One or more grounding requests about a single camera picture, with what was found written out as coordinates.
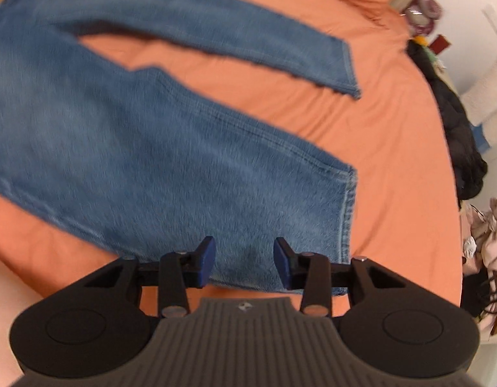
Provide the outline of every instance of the mattress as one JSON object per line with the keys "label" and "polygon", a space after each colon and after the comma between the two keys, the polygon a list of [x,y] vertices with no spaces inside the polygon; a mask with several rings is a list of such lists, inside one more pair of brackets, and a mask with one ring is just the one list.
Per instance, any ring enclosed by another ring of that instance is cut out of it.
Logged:
{"label": "mattress", "polygon": [[[435,100],[404,53],[407,28],[387,10],[373,22],[342,0],[247,0],[346,40],[362,98],[242,60],[140,36],[95,35],[84,45],[126,68],[155,66],[201,95],[295,134],[358,171],[351,255],[367,256],[458,304],[462,261],[454,178]],[[0,259],[47,296],[115,256],[0,197]],[[271,293],[208,286],[203,296]],[[298,297],[291,296],[294,304]],[[155,290],[142,308],[154,312]],[[336,298],[334,312],[348,308]]]}

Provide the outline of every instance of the denim fabric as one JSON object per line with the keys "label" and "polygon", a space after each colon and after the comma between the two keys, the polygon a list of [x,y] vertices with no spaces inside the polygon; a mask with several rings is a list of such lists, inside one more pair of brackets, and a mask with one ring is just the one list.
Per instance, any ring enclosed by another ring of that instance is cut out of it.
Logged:
{"label": "denim fabric", "polygon": [[161,69],[127,71],[71,35],[112,27],[358,95],[345,43],[238,0],[5,0],[0,194],[141,260],[213,235],[212,281],[227,286],[281,291],[276,236],[348,261],[351,166]]}

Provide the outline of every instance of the blue denim jeans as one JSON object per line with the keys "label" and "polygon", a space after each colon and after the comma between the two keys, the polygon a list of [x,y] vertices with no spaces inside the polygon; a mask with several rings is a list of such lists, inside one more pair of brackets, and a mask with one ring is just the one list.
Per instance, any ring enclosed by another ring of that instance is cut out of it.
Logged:
{"label": "blue denim jeans", "polygon": [[347,44],[239,0],[0,3],[0,194],[157,260],[217,241],[212,281],[281,291],[272,244],[348,261],[354,169],[300,138],[127,71],[75,35],[132,30],[359,96]]}

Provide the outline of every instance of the gray ribbed panel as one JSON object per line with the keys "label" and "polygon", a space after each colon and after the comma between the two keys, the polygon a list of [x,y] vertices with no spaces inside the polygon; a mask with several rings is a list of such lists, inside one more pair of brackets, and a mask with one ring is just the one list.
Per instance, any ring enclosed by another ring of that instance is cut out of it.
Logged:
{"label": "gray ribbed panel", "polygon": [[464,372],[430,380],[390,376],[345,347],[332,323],[296,312],[288,298],[203,299],[160,322],[131,362],[89,379],[29,374],[16,387],[478,387]]}

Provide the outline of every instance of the bed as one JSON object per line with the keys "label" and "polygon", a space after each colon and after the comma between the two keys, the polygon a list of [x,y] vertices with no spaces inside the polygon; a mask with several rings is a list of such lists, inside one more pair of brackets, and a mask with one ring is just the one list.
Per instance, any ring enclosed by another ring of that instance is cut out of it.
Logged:
{"label": "bed", "polygon": [[[346,40],[363,97],[354,100],[269,68],[150,38],[96,35],[82,41],[128,68],[164,68],[190,89],[354,166],[350,255],[370,257],[459,304],[454,177],[435,100],[404,53],[408,32],[397,10],[409,0],[247,1]],[[0,196],[0,260],[40,295],[114,259]],[[272,294],[214,286],[189,292],[192,307],[204,296],[264,295]],[[297,305],[296,297],[292,301]],[[142,309],[152,313],[154,307],[155,291],[146,289]],[[347,308],[345,297],[335,299],[336,314]]]}

